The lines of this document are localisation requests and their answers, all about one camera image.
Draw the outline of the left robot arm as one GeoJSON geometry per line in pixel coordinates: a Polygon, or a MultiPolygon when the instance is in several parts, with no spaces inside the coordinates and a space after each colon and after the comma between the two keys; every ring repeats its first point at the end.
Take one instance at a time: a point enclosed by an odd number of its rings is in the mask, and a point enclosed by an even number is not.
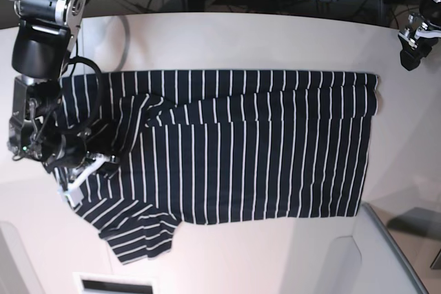
{"type": "Polygon", "coordinates": [[[440,0],[421,0],[418,12],[412,12],[408,24],[399,31],[402,49],[400,63],[408,71],[416,69],[440,41],[440,0]]]}

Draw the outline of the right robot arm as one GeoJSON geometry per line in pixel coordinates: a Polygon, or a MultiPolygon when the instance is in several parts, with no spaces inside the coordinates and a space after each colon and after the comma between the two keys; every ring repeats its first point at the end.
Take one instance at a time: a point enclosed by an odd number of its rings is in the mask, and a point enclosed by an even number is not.
{"type": "Polygon", "coordinates": [[[102,72],[91,60],[73,56],[83,11],[90,0],[8,0],[14,4],[19,30],[12,51],[14,80],[8,149],[15,160],[41,163],[48,173],[66,171],[75,178],[91,169],[86,134],[98,115],[103,90],[98,89],[88,117],[75,125],[59,125],[63,102],[61,76],[69,65],[91,67],[98,82],[102,72]]]}

